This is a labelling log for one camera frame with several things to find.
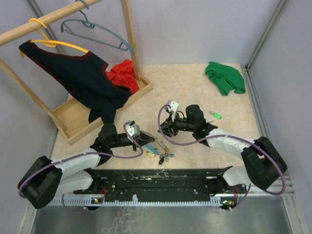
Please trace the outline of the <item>bunch of tagged keys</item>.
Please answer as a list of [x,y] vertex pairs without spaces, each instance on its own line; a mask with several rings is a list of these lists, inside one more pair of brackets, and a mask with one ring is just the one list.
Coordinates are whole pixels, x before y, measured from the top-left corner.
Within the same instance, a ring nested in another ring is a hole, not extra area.
[[151,157],[151,158],[155,158],[156,156],[158,156],[159,157],[159,161],[158,161],[158,165],[159,166],[161,166],[164,163],[168,162],[170,158],[174,158],[175,157],[175,155],[171,154],[171,153],[168,153],[168,154],[156,154],[156,153],[149,152],[149,151],[146,152],[146,156],[147,157]]

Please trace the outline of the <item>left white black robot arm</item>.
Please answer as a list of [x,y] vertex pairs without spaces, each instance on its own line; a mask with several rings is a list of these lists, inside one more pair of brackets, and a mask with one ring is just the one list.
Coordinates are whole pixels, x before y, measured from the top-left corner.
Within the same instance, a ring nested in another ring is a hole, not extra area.
[[106,163],[113,154],[113,148],[131,146],[133,151],[140,150],[134,158],[143,154],[142,147],[156,138],[140,129],[133,121],[123,125],[124,132],[119,134],[112,123],[102,126],[95,142],[83,152],[50,160],[39,157],[18,183],[18,193],[27,199],[35,209],[49,204],[54,197],[78,190],[96,193],[101,189],[100,178],[92,169]]

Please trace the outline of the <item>large keyring with blue handle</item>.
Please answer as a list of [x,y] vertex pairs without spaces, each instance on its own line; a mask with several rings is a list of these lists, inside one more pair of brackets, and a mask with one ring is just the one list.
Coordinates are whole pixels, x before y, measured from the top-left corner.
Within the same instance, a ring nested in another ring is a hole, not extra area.
[[169,148],[164,144],[163,141],[158,140],[145,145],[149,151],[155,154],[161,154],[162,152],[168,152]]

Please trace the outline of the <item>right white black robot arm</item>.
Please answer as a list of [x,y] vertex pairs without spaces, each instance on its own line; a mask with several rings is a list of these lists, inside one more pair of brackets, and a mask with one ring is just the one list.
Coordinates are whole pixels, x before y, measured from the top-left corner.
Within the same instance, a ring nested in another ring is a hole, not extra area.
[[176,102],[169,102],[161,110],[169,116],[163,122],[157,122],[158,131],[170,143],[180,131],[190,132],[195,139],[193,143],[220,149],[243,161],[243,166],[230,166],[221,174],[217,184],[220,191],[229,193],[236,185],[253,184],[267,192],[276,180],[281,179],[282,188],[278,194],[284,193],[287,165],[268,138],[246,139],[227,133],[208,123],[197,104],[187,106],[181,116]]

